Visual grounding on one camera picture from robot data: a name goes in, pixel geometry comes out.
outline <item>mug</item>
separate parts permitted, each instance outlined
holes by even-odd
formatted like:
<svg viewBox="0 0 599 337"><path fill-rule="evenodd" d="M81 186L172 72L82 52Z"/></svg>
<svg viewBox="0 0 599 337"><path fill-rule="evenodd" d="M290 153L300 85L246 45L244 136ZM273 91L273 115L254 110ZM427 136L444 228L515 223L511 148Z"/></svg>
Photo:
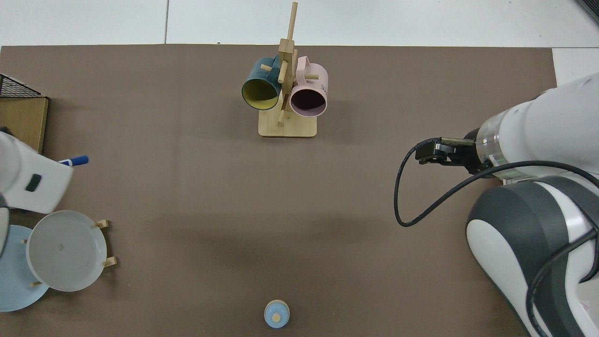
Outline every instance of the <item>mug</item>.
<svg viewBox="0 0 599 337"><path fill-rule="evenodd" d="M272 109L279 100L279 56L261 58L252 67L241 87L241 96L250 107L258 110Z"/></svg>
<svg viewBox="0 0 599 337"><path fill-rule="evenodd" d="M291 109L300 116L316 117L326 110L329 75L323 66L310 63L308 56L298 58L295 71L297 84L291 89Z"/></svg>

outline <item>teal mug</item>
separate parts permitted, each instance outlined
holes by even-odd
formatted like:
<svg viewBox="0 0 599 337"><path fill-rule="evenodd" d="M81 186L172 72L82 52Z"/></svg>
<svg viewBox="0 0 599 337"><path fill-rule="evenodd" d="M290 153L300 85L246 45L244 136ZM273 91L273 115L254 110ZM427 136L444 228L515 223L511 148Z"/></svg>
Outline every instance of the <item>teal mug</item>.
<svg viewBox="0 0 599 337"><path fill-rule="evenodd" d="M247 80L241 87L241 96L246 103L258 110L272 109L279 100L279 56L261 58L252 67Z"/></svg>

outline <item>wire basket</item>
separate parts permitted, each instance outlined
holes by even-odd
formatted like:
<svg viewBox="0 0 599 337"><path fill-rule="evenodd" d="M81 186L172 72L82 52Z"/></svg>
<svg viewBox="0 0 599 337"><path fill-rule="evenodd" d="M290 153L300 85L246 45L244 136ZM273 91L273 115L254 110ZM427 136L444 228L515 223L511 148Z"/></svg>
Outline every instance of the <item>wire basket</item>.
<svg viewBox="0 0 599 337"><path fill-rule="evenodd" d="M44 98L41 93L23 83L0 74L0 98Z"/></svg>

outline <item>white floor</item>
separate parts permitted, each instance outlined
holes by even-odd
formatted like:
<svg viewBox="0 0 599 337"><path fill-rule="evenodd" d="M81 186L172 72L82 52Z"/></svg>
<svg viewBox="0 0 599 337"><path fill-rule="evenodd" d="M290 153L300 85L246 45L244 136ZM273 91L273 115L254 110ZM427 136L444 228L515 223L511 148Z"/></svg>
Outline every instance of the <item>white floor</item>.
<svg viewBox="0 0 599 337"><path fill-rule="evenodd" d="M550 47L558 84L599 71L599 24L575 0L298 2L298 45ZM278 44L290 12L291 0L0 0L0 46ZM598 282L580 296L599 323Z"/></svg>

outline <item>pink mug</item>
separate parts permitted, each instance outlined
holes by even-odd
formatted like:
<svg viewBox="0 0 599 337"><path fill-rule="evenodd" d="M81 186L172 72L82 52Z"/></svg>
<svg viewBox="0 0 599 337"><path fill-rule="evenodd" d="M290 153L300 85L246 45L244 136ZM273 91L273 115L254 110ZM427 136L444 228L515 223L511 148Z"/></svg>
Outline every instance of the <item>pink mug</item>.
<svg viewBox="0 0 599 337"><path fill-rule="evenodd" d="M295 71L297 84L291 89L291 109L300 116L316 117L326 110L326 90L329 75L323 66L310 63L308 56L298 58Z"/></svg>

